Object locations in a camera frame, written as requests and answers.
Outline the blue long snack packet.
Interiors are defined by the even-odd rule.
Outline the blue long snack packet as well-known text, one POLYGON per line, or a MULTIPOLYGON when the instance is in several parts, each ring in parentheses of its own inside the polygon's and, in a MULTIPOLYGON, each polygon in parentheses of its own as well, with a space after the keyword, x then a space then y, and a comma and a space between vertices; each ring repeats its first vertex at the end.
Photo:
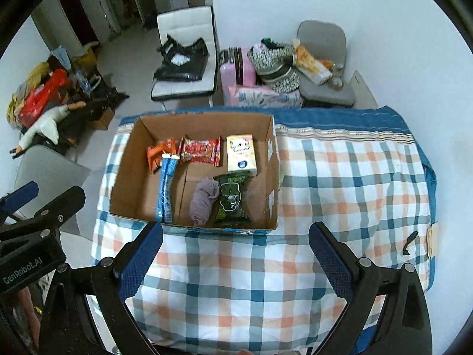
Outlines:
POLYGON ((171 224, 171 184, 179 164, 177 154, 166 153, 162 156, 158 200, 155 208, 155 220, 159 223, 171 224))

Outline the orange snack packet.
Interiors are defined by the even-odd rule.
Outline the orange snack packet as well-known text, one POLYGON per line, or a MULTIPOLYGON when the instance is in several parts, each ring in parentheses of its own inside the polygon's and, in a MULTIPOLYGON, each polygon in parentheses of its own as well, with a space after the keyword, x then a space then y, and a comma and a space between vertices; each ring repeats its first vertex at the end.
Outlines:
POLYGON ((161 168, 163 155, 165 154, 177 154, 176 140, 174 138, 166 139, 154 147, 147 148, 149 172, 154 174, 161 168))

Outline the purple fuzzy cloth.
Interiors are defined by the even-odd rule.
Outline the purple fuzzy cloth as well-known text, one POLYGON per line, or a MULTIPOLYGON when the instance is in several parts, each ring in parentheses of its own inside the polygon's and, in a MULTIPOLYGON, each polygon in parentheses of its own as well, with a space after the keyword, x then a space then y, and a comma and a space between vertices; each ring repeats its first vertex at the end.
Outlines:
POLYGON ((203 227, 209 221, 219 194, 219 183, 216 180, 205 179, 196 185, 189 205, 189 216, 194 226, 203 227))

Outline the red floral snack packet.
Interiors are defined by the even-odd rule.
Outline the red floral snack packet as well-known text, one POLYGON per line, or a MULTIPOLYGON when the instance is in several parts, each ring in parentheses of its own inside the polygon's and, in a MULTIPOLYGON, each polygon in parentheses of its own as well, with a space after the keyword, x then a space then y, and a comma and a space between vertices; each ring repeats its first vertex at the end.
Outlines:
POLYGON ((221 166, 221 138, 197 140, 184 136, 179 143, 181 163, 202 163, 221 166))

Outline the green wet wipes packet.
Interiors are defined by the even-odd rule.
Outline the green wet wipes packet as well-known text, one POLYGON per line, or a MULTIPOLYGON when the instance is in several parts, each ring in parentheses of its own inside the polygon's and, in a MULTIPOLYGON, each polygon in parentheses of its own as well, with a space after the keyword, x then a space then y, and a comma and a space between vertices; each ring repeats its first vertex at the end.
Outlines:
POLYGON ((218 183, 219 197, 214 227, 249 226, 251 219, 243 206, 243 191, 250 171, 230 172, 214 176, 218 183))

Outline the white tissue pack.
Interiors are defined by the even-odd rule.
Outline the white tissue pack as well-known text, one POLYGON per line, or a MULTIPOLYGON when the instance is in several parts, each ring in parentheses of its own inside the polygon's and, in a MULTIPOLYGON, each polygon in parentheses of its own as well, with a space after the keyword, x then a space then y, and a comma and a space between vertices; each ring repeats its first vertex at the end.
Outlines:
POLYGON ((226 137, 228 172, 248 171, 257 175, 257 162, 252 135, 230 135, 226 137))

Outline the black clip on tablecloth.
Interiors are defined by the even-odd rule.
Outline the black clip on tablecloth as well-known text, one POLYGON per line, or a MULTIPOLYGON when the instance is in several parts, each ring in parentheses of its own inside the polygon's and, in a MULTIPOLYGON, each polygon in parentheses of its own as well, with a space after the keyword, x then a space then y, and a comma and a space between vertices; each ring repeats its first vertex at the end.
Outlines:
POLYGON ((408 235, 403 247, 402 247, 402 254, 404 256, 409 256, 410 255, 410 252, 409 252, 409 246, 415 241, 415 239, 417 238, 417 236, 419 235, 419 232, 418 231, 413 231, 413 233, 410 233, 410 235, 408 235))

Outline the white goose plush toy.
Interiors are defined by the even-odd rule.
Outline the white goose plush toy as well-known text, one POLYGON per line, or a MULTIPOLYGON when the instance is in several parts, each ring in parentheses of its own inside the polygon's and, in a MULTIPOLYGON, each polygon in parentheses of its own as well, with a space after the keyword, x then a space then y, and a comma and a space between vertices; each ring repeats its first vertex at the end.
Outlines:
POLYGON ((21 153, 31 147, 36 135, 46 137, 54 145, 57 145, 59 142, 58 124, 65 120, 71 112, 82 109, 85 106, 87 106, 87 104, 84 101, 79 101, 73 104, 54 106, 45 111, 20 137, 18 145, 9 151, 12 158, 18 158, 21 153))

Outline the red plastic bag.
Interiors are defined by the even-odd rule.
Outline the red plastic bag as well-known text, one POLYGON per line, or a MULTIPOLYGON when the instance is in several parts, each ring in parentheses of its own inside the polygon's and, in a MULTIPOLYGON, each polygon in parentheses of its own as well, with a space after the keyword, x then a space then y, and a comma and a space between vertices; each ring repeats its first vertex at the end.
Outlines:
POLYGON ((51 101, 61 101, 59 89, 69 84, 68 72, 64 69, 53 71, 44 84, 37 86, 26 97, 24 106, 19 112, 19 123, 29 128, 43 113, 46 104, 51 101))

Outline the plaid checkered tablecloth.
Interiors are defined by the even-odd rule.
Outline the plaid checkered tablecloth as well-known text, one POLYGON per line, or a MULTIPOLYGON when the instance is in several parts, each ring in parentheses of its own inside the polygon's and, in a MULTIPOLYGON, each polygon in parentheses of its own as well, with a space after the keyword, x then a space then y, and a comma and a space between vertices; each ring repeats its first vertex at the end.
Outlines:
POLYGON ((435 174, 403 118, 375 110, 205 108, 124 119, 103 175, 91 255, 114 256, 155 217, 159 178, 148 147, 166 139, 252 135, 257 175, 244 189, 248 227, 195 228, 196 185, 225 164, 184 163, 172 223, 138 293, 127 301, 148 339, 198 354, 277 354, 318 345, 344 307, 309 246, 321 221, 380 267, 413 264, 432 282, 427 232, 435 174), (410 233, 419 235, 402 247, 410 233))

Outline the floral pink pillow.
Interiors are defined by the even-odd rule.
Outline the floral pink pillow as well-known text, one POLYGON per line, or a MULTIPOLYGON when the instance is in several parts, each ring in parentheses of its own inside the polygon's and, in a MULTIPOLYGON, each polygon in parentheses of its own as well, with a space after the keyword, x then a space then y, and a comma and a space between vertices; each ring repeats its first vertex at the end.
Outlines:
POLYGON ((283 108, 302 107, 299 90, 278 93, 266 86, 245 87, 235 85, 224 93, 224 105, 228 107, 283 108))

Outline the pink suitcase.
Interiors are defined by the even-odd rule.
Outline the pink suitcase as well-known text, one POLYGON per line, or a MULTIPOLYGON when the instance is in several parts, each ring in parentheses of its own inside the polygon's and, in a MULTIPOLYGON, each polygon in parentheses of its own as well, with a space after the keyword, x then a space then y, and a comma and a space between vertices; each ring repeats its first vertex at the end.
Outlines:
POLYGON ((249 60, 249 47, 230 47, 220 51, 219 65, 225 106, 233 106, 229 88, 252 87, 257 74, 249 60))

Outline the snack bag on grey chair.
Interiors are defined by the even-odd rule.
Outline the snack bag on grey chair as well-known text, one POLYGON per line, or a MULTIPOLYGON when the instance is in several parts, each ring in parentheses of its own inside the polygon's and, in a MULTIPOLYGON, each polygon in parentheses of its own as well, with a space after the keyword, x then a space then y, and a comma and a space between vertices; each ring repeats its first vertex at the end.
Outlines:
POLYGON ((316 85, 327 83, 332 77, 331 71, 319 60, 313 57, 298 38, 294 38, 294 65, 305 77, 316 85))

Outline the patterned black white bag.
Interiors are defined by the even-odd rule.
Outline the patterned black white bag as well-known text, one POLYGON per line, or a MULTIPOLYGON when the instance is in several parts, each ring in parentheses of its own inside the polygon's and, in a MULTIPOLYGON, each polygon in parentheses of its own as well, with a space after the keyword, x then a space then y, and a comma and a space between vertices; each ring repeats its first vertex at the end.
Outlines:
POLYGON ((273 91, 284 94, 300 87, 293 45, 263 38, 250 48, 247 56, 257 76, 273 91))

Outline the grey padded chair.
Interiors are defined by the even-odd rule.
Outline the grey padded chair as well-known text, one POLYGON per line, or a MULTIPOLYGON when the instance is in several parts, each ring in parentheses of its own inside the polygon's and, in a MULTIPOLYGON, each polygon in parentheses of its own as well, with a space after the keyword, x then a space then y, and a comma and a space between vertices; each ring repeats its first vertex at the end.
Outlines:
POLYGON ((313 69, 300 73, 299 91, 306 107, 351 107, 353 89, 343 74, 347 41, 343 29, 330 22, 305 20, 297 29, 297 39, 324 71, 313 69))

